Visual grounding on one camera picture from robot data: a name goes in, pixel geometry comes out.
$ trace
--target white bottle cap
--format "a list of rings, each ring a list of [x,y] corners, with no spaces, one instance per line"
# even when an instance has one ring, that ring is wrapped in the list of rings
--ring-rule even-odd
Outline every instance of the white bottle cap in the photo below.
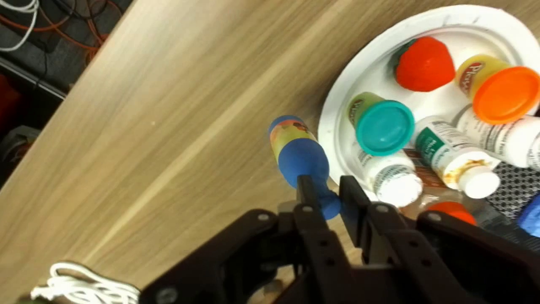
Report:
[[[415,173],[407,168],[393,171],[392,176],[376,183],[375,195],[381,203],[393,205],[397,208],[407,207],[419,200],[424,185]]]
[[[461,175],[457,185],[471,200],[483,200],[500,188],[501,180],[488,168],[471,168]]]

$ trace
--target white plate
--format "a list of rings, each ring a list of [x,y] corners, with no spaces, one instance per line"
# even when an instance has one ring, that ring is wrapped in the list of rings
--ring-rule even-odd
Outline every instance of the white plate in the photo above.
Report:
[[[535,36],[505,11],[454,6],[402,21],[353,58],[326,99],[319,142],[329,159],[334,183],[339,183],[341,176],[356,176],[360,181],[354,158],[358,144],[346,117],[348,104],[354,95],[373,92],[383,99],[398,100],[412,109],[417,122],[429,115],[454,121],[469,104],[454,83],[430,94],[414,94],[395,83],[388,68],[392,55],[424,36],[435,38],[449,48],[456,70],[474,55],[491,55],[540,73],[540,48]]]

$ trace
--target wooden surface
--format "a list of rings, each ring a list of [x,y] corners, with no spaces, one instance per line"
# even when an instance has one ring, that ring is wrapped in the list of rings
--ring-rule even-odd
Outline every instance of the wooden surface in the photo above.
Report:
[[[449,4],[133,2],[0,193],[2,303],[57,261],[144,288],[246,210],[292,200],[270,121],[295,114],[316,129],[370,39]],[[540,2],[484,4],[540,34]]]

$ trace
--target orange bottle cap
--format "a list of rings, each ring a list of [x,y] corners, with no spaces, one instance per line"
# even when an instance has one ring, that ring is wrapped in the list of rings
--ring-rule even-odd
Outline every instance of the orange bottle cap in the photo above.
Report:
[[[528,68],[508,68],[488,78],[478,90],[473,110],[486,124],[510,124],[538,104],[540,80]]]
[[[425,208],[425,212],[439,212],[476,227],[476,218],[461,203],[441,202]]]

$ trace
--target teal bottle cap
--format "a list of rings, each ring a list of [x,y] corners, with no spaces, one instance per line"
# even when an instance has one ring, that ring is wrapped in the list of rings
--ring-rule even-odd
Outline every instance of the teal bottle cap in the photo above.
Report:
[[[392,156],[402,151],[414,132],[412,112],[395,100],[375,104],[356,124],[356,141],[371,156]]]

